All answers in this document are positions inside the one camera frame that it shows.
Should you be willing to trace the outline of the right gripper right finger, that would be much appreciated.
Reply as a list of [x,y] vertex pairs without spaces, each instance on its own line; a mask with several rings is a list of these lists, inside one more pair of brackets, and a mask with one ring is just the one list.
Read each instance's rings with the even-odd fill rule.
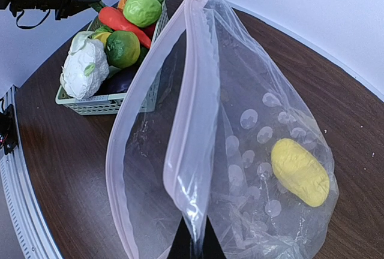
[[226,259],[209,218],[206,219],[202,250],[197,257],[202,259]]

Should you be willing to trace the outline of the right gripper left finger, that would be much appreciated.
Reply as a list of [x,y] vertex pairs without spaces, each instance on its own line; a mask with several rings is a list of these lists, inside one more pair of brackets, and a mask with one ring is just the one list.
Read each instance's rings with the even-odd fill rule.
[[185,223],[185,219],[181,218],[175,238],[170,247],[168,259],[192,259],[192,240],[190,232]]

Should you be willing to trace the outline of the red orange toy carrot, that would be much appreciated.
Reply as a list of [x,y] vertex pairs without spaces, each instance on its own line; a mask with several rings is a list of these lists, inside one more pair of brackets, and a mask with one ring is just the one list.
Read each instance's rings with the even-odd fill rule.
[[113,7],[104,7],[100,10],[98,18],[101,23],[115,31],[127,31],[134,33],[139,39],[141,45],[147,49],[151,46],[151,39],[136,25],[129,22],[122,11]]

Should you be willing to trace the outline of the orange toy pepper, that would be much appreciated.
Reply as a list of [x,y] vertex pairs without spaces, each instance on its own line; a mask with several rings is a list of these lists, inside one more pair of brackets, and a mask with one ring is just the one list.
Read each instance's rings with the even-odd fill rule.
[[120,0],[120,1],[118,2],[118,4],[117,4],[117,9],[120,10],[120,11],[123,11],[126,2],[127,2],[127,0]]

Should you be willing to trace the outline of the green toy lime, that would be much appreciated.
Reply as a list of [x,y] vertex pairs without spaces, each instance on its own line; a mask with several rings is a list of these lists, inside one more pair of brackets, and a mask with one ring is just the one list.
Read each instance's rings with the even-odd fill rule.
[[161,16],[162,6],[157,0],[127,0],[124,17],[139,28],[146,28],[155,23]]

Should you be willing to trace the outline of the clear zip top bag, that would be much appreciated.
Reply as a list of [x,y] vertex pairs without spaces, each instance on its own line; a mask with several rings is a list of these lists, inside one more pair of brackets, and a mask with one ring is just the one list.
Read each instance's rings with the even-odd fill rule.
[[[155,110],[140,112],[160,69]],[[321,206],[275,177],[282,138],[325,168]],[[167,258],[181,218],[193,258],[207,218],[226,258],[313,258],[339,194],[316,120],[225,0],[183,0],[153,43],[113,124],[106,185],[128,258]]]

